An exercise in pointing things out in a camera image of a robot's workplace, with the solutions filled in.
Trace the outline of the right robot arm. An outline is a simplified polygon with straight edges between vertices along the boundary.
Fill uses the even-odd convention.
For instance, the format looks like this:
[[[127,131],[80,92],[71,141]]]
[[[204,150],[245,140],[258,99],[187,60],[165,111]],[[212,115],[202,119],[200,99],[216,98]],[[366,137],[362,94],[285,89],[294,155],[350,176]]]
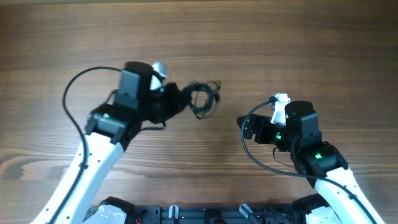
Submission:
[[[295,172],[284,174],[306,178],[317,191],[292,204],[294,223],[382,223],[346,159],[334,145],[322,139],[312,103],[282,103],[272,97],[266,104],[272,105],[281,119],[251,110],[236,122],[242,143],[253,139],[258,144],[271,144],[279,151],[289,152]]]

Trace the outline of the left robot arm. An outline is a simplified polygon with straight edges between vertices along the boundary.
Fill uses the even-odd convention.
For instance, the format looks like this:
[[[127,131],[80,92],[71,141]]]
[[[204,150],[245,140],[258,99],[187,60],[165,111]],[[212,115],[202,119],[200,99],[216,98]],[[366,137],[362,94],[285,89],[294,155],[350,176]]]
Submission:
[[[142,123],[164,129],[189,102],[176,84],[163,84],[167,69],[161,62],[128,62],[120,74],[118,88],[77,129],[81,143],[75,157],[34,223],[83,223],[108,172],[144,130]]]

